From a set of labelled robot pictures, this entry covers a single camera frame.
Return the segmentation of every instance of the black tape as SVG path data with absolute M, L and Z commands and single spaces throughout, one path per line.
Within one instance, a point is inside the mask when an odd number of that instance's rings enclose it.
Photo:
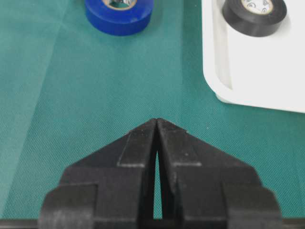
M 270 12 L 267 14 L 258 14 L 249 11 L 242 3 L 243 0 L 226 0 L 223 7 L 223 15 L 237 31 L 254 36 L 264 37 L 277 31 L 281 22 L 287 14 L 287 7 L 283 0 L 269 0 L 272 3 Z

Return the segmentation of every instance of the white plastic tray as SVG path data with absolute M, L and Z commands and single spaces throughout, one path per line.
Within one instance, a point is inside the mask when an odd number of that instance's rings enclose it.
M 305 1 L 285 2 L 280 29 L 256 38 L 227 24 L 224 0 L 202 0 L 203 73 L 221 101 L 305 113 Z

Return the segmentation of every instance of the teal tablecloth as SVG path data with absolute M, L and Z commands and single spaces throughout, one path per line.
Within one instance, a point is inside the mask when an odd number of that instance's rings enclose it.
M 305 115 L 216 99 L 200 0 L 156 0 L 129 37 L 94 29 L 83 0 L 1 1 L 0 218 L 36 218 L 67 165 L 152 117 L 253 165 L 284 216 L 305 216 Z

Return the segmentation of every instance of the tape core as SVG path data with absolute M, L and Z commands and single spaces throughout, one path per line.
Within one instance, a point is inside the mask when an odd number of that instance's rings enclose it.
M 241 0 L 243 6 L 251 13 L 267 15 L 273 11 L 271 0 Z
M 137 0 L 102 0 L 102 1 L 107 7 L 111 8 L 113 10 L 129 10 L 132 7 L 134 7 L 135 4 L 137 3 Z M 112 3 L 124 3 L 127 5 L 127 7 L 117 8 L 117 7 L 112 6 L 111 5 Z

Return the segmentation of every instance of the black plastic part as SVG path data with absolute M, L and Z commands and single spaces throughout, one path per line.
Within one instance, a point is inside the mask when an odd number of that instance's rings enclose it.
M 264 37 L 275 33 L 287 14 L 284 0 L 272 0 L 273 10 L 266 15 L 248 11 L 241 0 L 226 0 L 223 15 L 228 24 L 237 31 L 254 37 Z
M 153 220 L 156 153 L 163 220 Z M 39 229 L 281 229 L 256 171 L 163 119 L 152 119 L 68 167 Z

